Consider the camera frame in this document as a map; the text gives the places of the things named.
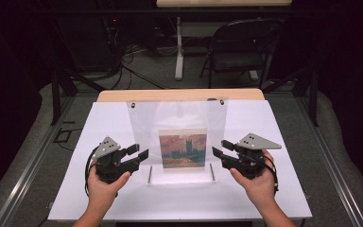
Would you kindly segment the dark equipment rack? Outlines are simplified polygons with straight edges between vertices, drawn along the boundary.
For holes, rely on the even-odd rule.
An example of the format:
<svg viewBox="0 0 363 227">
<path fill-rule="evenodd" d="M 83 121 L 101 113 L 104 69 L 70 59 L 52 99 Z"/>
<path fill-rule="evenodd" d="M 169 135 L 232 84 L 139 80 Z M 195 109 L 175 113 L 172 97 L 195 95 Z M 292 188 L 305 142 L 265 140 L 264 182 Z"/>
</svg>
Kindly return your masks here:
<svg viewBox="0 0 363 227">
<path fill-rule="evenodd" d="M 113 9 L 115 0 L 96 0 L 98 9 Z M 118 41 L 119 30 L 117 19 L 112 15 L 103 15 L 101 17 L 102 24 L 107 36 L 107 43 L 112 52 L 111 73 L 115 74 L 121 69 L 121 61 L 123 56 L 123 48 Z"/>
</svg>

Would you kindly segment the clear acrylic photo frame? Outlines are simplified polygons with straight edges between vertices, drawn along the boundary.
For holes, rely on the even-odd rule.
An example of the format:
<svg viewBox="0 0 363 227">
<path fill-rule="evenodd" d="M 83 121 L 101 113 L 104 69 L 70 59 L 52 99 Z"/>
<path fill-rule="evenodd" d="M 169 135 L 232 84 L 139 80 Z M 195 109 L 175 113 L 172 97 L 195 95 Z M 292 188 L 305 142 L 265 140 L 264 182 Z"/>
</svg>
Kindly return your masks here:
<svg viewBox="0 0 363 227">
<path fill-rule="evenodd" d="M 135 141 L 148 150 L 142 163 L 148 184 L 211 183 L 216 180 L 220 162 L 212 147 L 224 137 L 228 101 L 207 100 L 133 102 L 129 107 Z M 202 170 L 164 171 L 159 143 L 159 130 L 207 129 L 206 161 Z"/>
</svg>

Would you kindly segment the white table leg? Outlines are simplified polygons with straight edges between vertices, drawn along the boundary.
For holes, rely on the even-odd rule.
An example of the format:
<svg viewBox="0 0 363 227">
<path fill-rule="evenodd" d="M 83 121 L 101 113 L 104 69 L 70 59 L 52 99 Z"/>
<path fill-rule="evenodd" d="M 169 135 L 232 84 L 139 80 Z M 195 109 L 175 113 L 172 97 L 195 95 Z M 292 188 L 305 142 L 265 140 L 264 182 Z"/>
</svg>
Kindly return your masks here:
<svg viewBox="0 0 363 227">
<path fill-rule="evenodd" d="M 175 69 L 175 80 L 182 80 L 183 53 L 182 53 L 182 21 L 177 18 L 177 58 Z"/>
</svg>

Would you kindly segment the painting print card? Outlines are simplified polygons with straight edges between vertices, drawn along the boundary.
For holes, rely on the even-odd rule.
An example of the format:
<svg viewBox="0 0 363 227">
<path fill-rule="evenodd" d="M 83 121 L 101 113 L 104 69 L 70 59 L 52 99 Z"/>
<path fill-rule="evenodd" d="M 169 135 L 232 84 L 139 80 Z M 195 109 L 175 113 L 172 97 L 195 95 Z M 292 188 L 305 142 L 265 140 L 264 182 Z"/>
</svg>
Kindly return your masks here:
<svg viewBox="0 0 363 227">
<path fill-rule="evenodd" d="M 206 128 L 159 130 L 159 143 L 164 171 L 204 169 Z"/>
</svg>

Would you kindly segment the light tabletop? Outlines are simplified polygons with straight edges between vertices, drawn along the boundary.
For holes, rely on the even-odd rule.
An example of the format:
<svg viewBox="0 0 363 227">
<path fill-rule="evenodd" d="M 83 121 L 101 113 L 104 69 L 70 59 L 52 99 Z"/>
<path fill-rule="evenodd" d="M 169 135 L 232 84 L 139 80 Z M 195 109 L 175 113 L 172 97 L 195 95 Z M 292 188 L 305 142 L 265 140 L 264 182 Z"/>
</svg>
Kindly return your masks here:
<svg viewBox="0 0 363 227">
<path fill-rule="evenodd" d="M 156 0 L 158 8 L 290 6 L 293 0 Z"/>
</svg>

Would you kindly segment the wooden table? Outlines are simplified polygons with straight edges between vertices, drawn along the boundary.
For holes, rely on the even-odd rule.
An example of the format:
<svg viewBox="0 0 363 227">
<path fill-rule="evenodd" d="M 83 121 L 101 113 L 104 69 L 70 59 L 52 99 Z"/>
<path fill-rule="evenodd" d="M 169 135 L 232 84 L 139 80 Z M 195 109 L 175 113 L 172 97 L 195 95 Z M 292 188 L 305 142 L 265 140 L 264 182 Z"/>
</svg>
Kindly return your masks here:
<svg viewBox="0 0 363 227">
<path fill-rule="evenodd" d="M 206 100 L 228 99 L 264 100 L 260 89 L 168 89 L 168 90 L 107 90 L 98 95 L 97 102 Z"/>
</svg>

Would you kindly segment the black metal stand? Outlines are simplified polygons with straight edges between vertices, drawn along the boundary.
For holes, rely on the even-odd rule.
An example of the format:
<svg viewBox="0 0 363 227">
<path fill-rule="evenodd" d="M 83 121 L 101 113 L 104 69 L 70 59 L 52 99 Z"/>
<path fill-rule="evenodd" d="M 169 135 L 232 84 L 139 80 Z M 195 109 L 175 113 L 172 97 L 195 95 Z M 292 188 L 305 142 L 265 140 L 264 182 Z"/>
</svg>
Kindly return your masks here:
<svg viewBox="0 0 363 227">
<path fill-rule="evenodd" d="M 271 93 L 292 79 L 296 80 L 292 89 L 293 96 L 303 97 L 306 91 L 309 91 L 308 116 L 313 125 L 317 127 L 319 125 L 317 119 L 319 72 L 314 65 L 300 68 L 291 75 L 262 88 L 262 92 L 264 94 Z"/>
<path fill-rule="evenodd" d="M 73 79 L 81 81 L 98 92 L 105 90 L 103 86 L 85 78 L 74 70 L 55 65 L 51 70 L 53 104 L 53 118 L 51 125 L 55 125 L 61 117 L 61 91 L 64 91 L 67 96 L 75 96 L 78 93 L 78 88 L 74 84 Z"/>
</svg>

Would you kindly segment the black folding chair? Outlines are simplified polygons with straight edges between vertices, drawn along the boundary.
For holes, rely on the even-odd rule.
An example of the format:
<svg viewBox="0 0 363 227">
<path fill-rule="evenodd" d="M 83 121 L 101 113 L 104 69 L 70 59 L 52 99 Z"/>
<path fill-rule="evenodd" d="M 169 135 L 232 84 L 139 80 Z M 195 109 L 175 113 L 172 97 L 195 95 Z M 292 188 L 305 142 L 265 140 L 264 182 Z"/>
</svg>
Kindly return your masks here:
<svg viewBox="0 0 363 227">
<path fill-rule="evenodd" d="M 283 29 L 276 18 L 236 20 L 218 28 L 213 35 L 200 77 L 208 71 L 208 87 L 213 73 L 260 71 L 262 85 L 270 54 Z"/>
</svg>

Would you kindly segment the white board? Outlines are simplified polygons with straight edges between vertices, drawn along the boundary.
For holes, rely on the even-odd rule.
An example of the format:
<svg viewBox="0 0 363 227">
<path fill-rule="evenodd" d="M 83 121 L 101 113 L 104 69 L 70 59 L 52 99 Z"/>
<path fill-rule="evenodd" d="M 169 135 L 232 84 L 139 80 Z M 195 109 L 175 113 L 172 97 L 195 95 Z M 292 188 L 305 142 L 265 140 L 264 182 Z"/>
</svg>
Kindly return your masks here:
<svg viewBox="0 0 363 227">
<path fill-rule="evenodd" d="M 283 145 L 284 139 L 269 103 L 265 100 L 228 100 L 225 132 L 238 141 L 254 132 Z M 55 221 L 74 221 L 85 211 L 84 170 L 88 156 L 106 135 L 122 146 L 136 142 L 132 133 L 130 106 L 125 102 L 96 102 L 87 117 L 59 193 L 48 216 Z M 214 157 L 204 173 L 173 174 L 162 181 L 163 172 L 154 163 L 156 150 L 134 172 L 105 217 L 116 222 L 219 222 L 251 221 L 261 217 L 244 188 Z"/>
</svg>

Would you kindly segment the aluminium rail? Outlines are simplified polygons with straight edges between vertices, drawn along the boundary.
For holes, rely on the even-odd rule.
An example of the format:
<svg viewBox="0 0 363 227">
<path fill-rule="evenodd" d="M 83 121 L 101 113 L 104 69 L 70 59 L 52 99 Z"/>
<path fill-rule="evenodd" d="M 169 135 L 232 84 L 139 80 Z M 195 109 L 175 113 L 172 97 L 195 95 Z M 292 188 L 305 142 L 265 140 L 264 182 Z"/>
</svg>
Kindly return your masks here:
<svg viewBox="0 0 363 227">
<path fill-rule="evenodd" d="M 71 109 L 75 99 L 73 97 L 65 97 L 63 104 L 60 107 L 61 116 L 54 125 L 49 125 L 46 129 L 41 142 L 38 147 L 30 153 L 29 158 L 24 158 L 26 166 L 22 167 L 21 175 L 17 179 L 16 183 L 10 189 L 10 193 L 5 197 L 5 202 L 2 204 L 0 209 L 0 227 L 9 227 L 18 207 L 22 203 L 29 187 L 35 179 L 38 173 L 43 159 L 46 156 L 49 144 L 53 141 L 55 135 L 60 130 L 60 122 L 65 115 Z"/>
<path fill-rule="evenodd" d="M 314 125 L 313 120 L 310 118 L 309 108 L 307 107 L 305 99 L 303 97 L 297 97 L 296 102 L 303 114 L 306 124 L 320 147 L 320 157 L 328 171 L 335 190 L 337 191 L 351 223 L 354 227 L 363 227 L 363 213 L 354 199 L 352 190 L 349 188 L 341 171 L 338 169 L 336 160 L 327 146 L 326 140 L 321 134 L 320 129 Z"/>
</svg>

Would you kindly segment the person's right hand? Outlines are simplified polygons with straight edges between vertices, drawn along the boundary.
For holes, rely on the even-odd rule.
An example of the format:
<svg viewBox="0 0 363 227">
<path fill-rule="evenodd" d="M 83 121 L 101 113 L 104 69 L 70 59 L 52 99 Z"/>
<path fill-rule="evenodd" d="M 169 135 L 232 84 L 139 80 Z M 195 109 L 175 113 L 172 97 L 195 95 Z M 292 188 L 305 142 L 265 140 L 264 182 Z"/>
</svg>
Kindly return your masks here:
<svg viewBox="0 0 363 227">
<path fill-rule="evenodd" d="M 230 173 L 236 182 L 245 189 L 250 201 L 258 210 L 273 209 L 277 206 L 274 199 L 275 180 L 271 170 L 265 167 L 261 175 L 252 180 L 244 177 L 235 168 L 231 168 Z"/>
</svg>

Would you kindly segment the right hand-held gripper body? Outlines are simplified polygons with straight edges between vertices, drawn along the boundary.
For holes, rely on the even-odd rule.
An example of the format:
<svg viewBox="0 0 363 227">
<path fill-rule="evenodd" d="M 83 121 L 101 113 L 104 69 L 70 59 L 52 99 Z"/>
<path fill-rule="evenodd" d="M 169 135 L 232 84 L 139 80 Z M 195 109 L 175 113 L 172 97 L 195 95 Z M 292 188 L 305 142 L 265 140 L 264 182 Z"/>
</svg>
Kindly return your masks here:
<svg viewBox="0 0 363 227">
<path fill-rule="evenodd" d="M 238 148 L 237 158 L 227 155 L 231 158 L 231 161 L 221 162 L 224 168 L 235 168 L 244 177 L 252 180 L 259 177 L 266 167 L 272 171 L 274 179 L 277 179 L 276 167 L 266 164 L 267 157 L 264 155 L 263 150 L 281 149 L 281 145 L 254 133 L 247 134 L 235 145 Z"/>
</svg>

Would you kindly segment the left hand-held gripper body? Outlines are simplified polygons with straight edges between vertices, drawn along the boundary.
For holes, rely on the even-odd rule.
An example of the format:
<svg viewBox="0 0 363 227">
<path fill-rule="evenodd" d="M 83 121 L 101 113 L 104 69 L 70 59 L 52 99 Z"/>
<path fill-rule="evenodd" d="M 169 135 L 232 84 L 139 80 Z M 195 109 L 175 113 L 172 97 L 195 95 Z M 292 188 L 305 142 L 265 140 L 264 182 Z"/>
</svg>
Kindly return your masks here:
<svg viewBox="0 0 363 227">
<path fill-rule="evenodd" d="M 132 174 L 139 169 L 139 165 L 130 160 L 125 162 L 121 146 L 111 137 L 106 136 L 103 141 L 93 150 L 92 159 L 95 160 L 96 174 L 104 183 L 117 181 L 125 172 Z"/>
</svg>

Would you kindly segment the person's left hand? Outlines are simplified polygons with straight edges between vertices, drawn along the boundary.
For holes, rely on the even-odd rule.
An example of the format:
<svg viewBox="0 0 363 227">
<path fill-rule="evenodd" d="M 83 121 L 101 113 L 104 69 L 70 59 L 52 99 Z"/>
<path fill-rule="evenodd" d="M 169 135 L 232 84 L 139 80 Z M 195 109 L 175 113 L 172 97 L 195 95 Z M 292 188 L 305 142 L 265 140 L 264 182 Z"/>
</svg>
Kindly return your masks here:
<svg viewBox="0 0 363 227">
<path fill-rule="evenodd" d="M 88 209 L 96 213 L 105 214 L 111 208 L 118 192 L 126 185 L 129 178 L 130 173 L 127 171 L 117 181 L 104 183 L 96 174 L 95 166 L 92 166 L 88 178 Z"/>
</svg>

